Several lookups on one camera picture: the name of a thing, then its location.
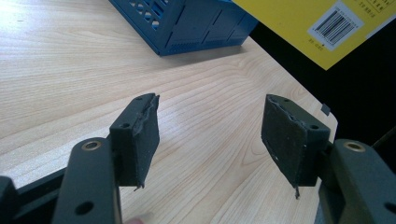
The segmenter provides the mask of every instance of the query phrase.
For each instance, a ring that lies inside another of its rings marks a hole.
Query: barcode
[[[315,29],[331,45],[335,45],[341,38],[351,32],[355,26],[347,21],[338,11],[334,11],[318,28]]]
[[[346,5],[337,1],[309,28],[308,33],[327,49],[334,50],[363,24]]]

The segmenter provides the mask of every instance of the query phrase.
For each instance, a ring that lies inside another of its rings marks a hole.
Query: blue plastic crate
[[[241,45],[258,21],[231,0],[110,0],[159,55]]]

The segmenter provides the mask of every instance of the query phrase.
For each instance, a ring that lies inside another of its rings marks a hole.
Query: mounting hole
[[[396,215],[396,204],[394,203],[385,203],[385,207],[393,214]]]
[[[356,151],[356,152],[364,152],[366,150],[366,148],[364,148],[364,146],[362,146],[361,144],[358,144],[358,143],[354,143],[354,142],[345,142],[344,147],[346,147],[352,151]]]
[[[137,12],[140,14],[140,15],[142,15],[143,14],[143,9],[144,9],[144,7],[143,7],[143,5],[142,4],[137,4],[137,8],[136,8],[136,10],[137,10]]]
[[[146,12],[145,12],[145,20],[146,20],[147,22],[149,22],[149,20],[151,20],[151,13],[150,13],[149,11],[146,11]]]
[[[160,25],[160,23],[157,21],[157,20],[153,20],[152,21],[152,23],[151,23],[151,27],[154,29],[154,30],[157,30],[158,29],[158,26]]]
[[[87,151],[92,151],[92,150],[96,150],[101,145],[102,143],[99,141],[91,141],[91,142],[86,142],[84,145],[82,145],[81,148]]]
[[[92,209],[93,209],[93,203],[85,202],[85,203],[81,203],[79,206],[76,207],[75,213],[78,216],[84,216],[89,212],[91,212]]]
[[[129,123],[123,123],[120,125],[121,128],[128,128],[129,126]]]

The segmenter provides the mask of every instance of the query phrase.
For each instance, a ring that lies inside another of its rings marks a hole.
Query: light wood grain surface
[[[107,0],[0,0],[0,175],[24,186],[105,137],[136,96],[161,95],[146,188],[121,189],[124,220],[312,223],[318,190],[294,189],[260,138],[266,93],[333,130],[321,104],[250,38],[157,56]]]

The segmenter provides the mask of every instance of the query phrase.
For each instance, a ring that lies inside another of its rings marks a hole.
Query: screw hole
[[[93,209],[93,203],[92,202],[85,202],[81,203],[79,206],[76,207],[75,213],[78,216],[84,216],[91,212]]]
[[[129,123],[123,123],[120,125],[121,128],[128,128],[129,127]]]
[[[385,207],[393,214],[396,214],[396,204],[394,203],[385,203]]]
[[[92,151],[92,150],[96,150],[101,145],[102,145],[102,143],[99,141],[91,141],[91,142],[87,142],[84,145],[82,145],[81,148],[84,150],[87,150],[87,151]]]
[[[362,145],[354,142],[345,142],[344,147],[356,152],[364,152],[366,150]]]

